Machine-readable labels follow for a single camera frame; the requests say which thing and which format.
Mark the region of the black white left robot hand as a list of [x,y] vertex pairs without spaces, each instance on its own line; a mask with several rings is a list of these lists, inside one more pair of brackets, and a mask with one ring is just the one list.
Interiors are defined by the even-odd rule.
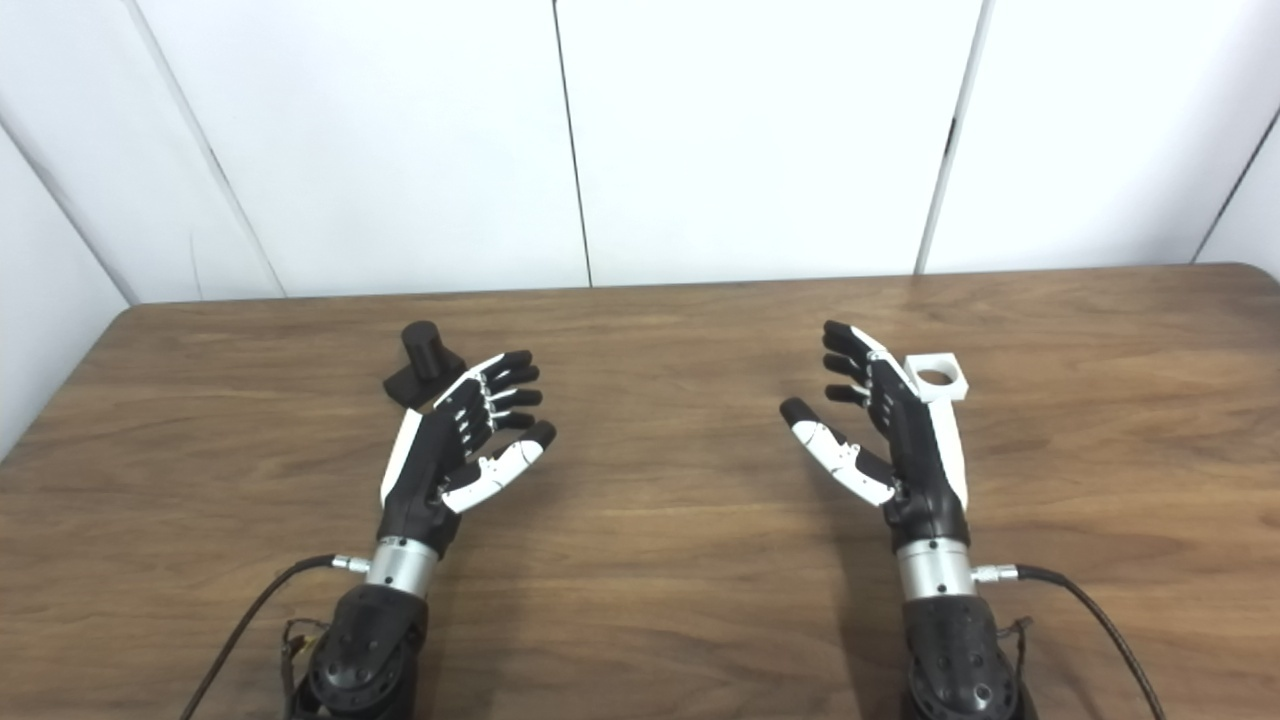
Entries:
[[527,407],[543,395],[527,350],[463,370],[422,410],[408,409],[380,486],[378,541],[415,542],[443,557],[465,512],[531,468],[557,429]]

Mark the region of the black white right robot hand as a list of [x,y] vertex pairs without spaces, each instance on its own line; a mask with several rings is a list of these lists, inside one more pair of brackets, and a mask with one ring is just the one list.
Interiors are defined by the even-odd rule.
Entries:
[[846,323],[827,320],[823,365],[845,377],[826,397],[863,409],[890,448],[882,459],[826,423],[799,397],[780,414],[799,443],[845,489],[882,510],[892,550],[915,542],[969,546],[966,473],[955,421],[940,415],[919,384],[877,340]]

